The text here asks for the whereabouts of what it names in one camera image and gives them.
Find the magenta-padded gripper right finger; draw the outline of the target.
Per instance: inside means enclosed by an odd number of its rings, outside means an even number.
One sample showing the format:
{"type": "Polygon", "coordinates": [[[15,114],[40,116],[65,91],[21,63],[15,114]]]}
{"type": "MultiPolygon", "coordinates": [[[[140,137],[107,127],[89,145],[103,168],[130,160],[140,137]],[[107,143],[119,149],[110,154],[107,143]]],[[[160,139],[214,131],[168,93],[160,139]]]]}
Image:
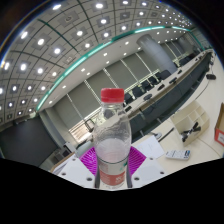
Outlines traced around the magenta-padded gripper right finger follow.
{"type": "Polygon", "coordinates": [[[127,187],[140,188],[165,176],[165,170],[153,157],[146,157],[132,147],[127,165],[127,187]]]}

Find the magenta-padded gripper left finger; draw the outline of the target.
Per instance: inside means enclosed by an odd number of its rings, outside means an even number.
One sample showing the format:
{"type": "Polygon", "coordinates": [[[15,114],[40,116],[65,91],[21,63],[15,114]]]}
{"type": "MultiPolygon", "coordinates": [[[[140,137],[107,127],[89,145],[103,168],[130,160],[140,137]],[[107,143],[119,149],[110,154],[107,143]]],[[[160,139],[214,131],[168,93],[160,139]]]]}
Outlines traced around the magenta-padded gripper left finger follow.
{"type": "Polygon", "coordinates": [[[84,188],[98,188],[99,176],[97,156],[90,148],[77,157],[72,153],[66,160],[56,166],[56,175],[84,188]]]}

